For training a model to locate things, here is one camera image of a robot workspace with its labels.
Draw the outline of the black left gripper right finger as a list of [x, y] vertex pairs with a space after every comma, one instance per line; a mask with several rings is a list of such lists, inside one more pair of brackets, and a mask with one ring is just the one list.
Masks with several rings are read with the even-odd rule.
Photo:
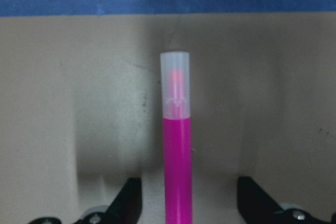
[[289, 218], [251, 177], [241, 176], [237, 181], [237, 207], [248, 224], [288, 223]]

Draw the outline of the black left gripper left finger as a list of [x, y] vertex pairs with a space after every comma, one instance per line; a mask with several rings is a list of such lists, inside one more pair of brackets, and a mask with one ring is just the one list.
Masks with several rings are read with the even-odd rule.
[[142, 181], [129, 178], [102, 216], [101, 223], [135, 224], [142, 212]]

